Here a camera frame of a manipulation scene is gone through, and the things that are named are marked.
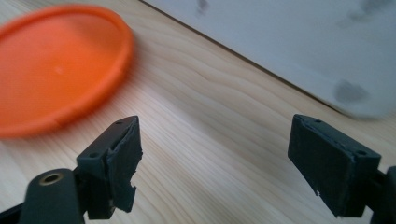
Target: orange plate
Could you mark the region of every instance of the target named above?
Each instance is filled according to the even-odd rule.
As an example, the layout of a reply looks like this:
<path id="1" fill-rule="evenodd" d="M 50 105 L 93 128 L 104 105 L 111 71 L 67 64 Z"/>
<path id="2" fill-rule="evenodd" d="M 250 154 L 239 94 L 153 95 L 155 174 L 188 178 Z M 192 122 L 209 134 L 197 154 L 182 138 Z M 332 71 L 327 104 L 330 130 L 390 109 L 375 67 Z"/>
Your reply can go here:
<path id="1" fill-rule="evenodd" d="M 102 7 L 49 7 L 0 29 L 0 137 L 62 127 L 122 82 L 133 35 Z"/>

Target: wooden table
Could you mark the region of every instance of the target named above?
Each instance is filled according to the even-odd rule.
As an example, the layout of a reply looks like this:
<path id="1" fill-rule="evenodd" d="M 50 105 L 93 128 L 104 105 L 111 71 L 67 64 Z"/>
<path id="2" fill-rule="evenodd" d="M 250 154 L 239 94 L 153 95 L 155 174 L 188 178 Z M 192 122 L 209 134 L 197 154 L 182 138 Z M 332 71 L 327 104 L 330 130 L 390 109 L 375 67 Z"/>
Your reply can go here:
<path id="1" fill-rule="evenodd" d="M 61 0 L 3 0 L 0 22 Z M 396 116 L 354 120 L 135 0 L 94 1 L 134 30 L 136 64 L 89 116 L 36 137 L 0 141 L 0 210 L 28 182 L 76 156 L 116 119 L 138 115 L 143 160 L 132 213 L 108 223 L 369 223 L 334 218 L 287 157 L 294 114 L 323 119 L 396 164 Z M 107 221 L 90 221 L 107 223 Z"/>

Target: screw hole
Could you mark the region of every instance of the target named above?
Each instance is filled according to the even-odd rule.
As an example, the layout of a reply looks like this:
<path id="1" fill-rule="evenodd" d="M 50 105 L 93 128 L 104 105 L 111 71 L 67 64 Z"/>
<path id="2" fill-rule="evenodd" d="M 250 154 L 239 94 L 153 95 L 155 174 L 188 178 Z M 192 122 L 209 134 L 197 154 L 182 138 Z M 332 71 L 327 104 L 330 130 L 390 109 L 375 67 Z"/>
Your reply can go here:
<path id="1" fill-rule="evenodd" d="M 362 155 L 362 156 L 367 155 L 367 152 L 362 151 L 362 150 L 358 150 L 356 153 L 358 153 L 359 155 Z"/>
<path id="2" fill-rule="evenodd" d="M 96 158 L 98 156 L 99 156 L 99 153 L 97 153 L 97 152 L 93 152 L 90 154 L 90 158 Z"/>
<path id="3" fill-rule="evenodd" d="M 64 176 L 60 173 L 46 175 L 40 179 L 39 184 L 41 186 L 51 185 L 51 184 L 54 184 L 54 183 L 60 181 L 62 178 L 64 178 Z"/>

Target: light wood surface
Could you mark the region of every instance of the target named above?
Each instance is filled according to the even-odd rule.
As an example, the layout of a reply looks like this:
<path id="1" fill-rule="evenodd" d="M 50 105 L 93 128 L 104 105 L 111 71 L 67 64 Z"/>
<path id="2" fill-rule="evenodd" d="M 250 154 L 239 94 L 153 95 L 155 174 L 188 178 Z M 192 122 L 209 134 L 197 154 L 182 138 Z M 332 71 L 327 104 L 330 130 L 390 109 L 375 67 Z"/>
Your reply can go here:
<path id="1" fill-rule="evenodd" d="M 0 22 L 66 1 L 0 1 Z M 137 59 L 103 106 L 60 131 L 0 141 L 0 210 L 76 156 L 110 123 L 138 115 L 143 159 L 130 214 L 89 223 L 369 223 L 334 218 L 287 157 L 291 118 L 323 119 L 396 164 L 396 116 L 354 120 L 135 0 L 109 7 L 134 30 Z"/>

